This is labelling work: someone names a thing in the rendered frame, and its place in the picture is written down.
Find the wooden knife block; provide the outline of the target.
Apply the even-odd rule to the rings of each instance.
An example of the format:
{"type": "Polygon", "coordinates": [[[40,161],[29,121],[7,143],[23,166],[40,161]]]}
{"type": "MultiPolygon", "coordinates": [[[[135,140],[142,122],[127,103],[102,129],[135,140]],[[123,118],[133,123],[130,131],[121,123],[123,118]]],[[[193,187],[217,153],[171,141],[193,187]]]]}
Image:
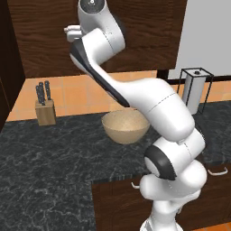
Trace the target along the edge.
{"type": "Polygon", "coordinates": [[[56,112],[53,100],[46,100],[44,106],[39,101],[36,101],[35,112],[39,126],[56,124],[56,112]]]}

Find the tan round basket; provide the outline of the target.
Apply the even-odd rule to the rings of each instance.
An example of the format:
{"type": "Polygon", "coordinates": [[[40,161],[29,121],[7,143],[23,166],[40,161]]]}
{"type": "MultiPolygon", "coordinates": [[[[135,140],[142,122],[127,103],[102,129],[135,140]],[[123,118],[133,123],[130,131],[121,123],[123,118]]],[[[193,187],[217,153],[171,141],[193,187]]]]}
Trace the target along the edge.
{"type": "Polygon", "coordinates": [[[101,121],[106,134],[114,142],[121,144],[136,143],[150,128],[147,119],[135,109],[107,113],[101,121]]]}

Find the dark wood wall cabinet door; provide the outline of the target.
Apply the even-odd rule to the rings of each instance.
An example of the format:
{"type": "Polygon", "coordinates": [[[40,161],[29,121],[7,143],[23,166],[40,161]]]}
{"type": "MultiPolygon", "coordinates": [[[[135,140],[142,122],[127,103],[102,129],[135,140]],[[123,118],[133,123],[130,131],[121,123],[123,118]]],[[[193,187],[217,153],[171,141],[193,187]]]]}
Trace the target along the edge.
{"type": "MultiPolygon", "coordinates": [[[[77,24],[79,0],[7,0],[27,78],[75,76],[63,28],[77,24]]],[[[111,72],[174,69],[187,0],[106,0],[125,27],[126,48],[111,72]]]]}

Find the black handled knife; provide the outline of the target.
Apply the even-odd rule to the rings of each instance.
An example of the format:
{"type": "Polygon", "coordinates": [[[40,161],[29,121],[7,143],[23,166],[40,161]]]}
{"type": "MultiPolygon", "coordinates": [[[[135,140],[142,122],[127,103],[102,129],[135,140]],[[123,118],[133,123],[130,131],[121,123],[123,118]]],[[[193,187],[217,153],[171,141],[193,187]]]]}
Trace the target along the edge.
{"type": "Polygon", "coordinates": [[[45,106],[45,96],[43,89],[43,82],[39,82],[39,90],[40,90],[40,103],[45,106]]]}
{"type": "Polygon", "coordinates": [[[45,85],[47,100],[51,100],[50,82],[48,80],[45,80],[44,85],[45,85]]]}
{"type": "Polygon", "coordinates": [[[36,94],[38,98],[38,102],[41,104],[42,103],[42,97],[41,97],[41,91],[39,85],[36,85],[36,94]]]}

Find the white paper towel roll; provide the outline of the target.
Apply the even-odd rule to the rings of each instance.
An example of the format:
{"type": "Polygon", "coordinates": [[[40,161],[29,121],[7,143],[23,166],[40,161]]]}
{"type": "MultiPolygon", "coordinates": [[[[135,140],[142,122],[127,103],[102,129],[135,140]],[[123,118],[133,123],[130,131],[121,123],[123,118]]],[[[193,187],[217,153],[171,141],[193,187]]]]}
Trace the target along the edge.
{"type": "Polygon", "coordinates": [[[206,72],[202,69],[188,69],[182,95],[182,101],[187,105],[192,115],[198,112],[200,99],[206,81],[206,72]]]}

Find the dark wood drawer front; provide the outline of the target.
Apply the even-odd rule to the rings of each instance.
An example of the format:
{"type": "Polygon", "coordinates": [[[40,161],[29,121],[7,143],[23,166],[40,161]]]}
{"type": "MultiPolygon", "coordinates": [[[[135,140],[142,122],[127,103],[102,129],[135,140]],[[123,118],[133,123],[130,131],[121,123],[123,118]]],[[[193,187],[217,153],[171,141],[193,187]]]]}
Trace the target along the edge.
{"type": "Polygon", "coordinates": [[[226,175],[208,174],[199,197],[182,208],[177,222],[184,231],[231,222],[231,163],[208,166],[208,169],[224,167],[228,169],[226,175]]]}
{"type": "Polygon", "coordinates": [[[152,202],[144,199],[139,185],[141,176],[92,185],[97,231],[140,231],[152,210],[152,202]]]}

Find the dark wood tall cabinet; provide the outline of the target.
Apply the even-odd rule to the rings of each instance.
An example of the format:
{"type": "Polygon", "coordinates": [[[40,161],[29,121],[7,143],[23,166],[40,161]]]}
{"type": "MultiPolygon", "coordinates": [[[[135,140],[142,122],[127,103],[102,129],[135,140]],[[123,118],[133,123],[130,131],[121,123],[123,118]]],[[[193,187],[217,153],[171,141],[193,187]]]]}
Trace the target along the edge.
{"type": "Polygon", "coordinates": [[[25,75],[7,0],[0,0],[0,132],[23,87],[25,75]]]}

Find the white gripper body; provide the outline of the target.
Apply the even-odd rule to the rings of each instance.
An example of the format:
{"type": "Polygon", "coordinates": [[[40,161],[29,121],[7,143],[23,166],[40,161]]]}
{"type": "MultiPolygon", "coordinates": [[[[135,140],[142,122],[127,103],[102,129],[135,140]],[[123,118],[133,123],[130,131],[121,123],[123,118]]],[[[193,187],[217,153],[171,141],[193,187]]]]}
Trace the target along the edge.
{"type": "Polygon", "coordinates": [[[64,28],[68,42],[74,42],[82,37],[82,31],[79,25],[68,25],[64,28]]]}

